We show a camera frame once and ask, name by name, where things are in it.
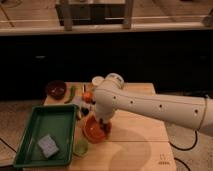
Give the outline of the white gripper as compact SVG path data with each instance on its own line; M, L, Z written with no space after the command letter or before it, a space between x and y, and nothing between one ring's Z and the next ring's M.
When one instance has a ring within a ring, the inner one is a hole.
M94 106L95 119L103 128L104 123L108 123L115 114L115 107L112 104L102 104L97 102Z

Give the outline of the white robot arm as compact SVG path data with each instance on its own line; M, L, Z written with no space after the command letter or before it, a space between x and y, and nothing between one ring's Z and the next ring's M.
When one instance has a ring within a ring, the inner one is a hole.
M94 90L95 119L108 123L116 110L170 122L213 137L213 99L142 94L123 89L124 79L108 74Z

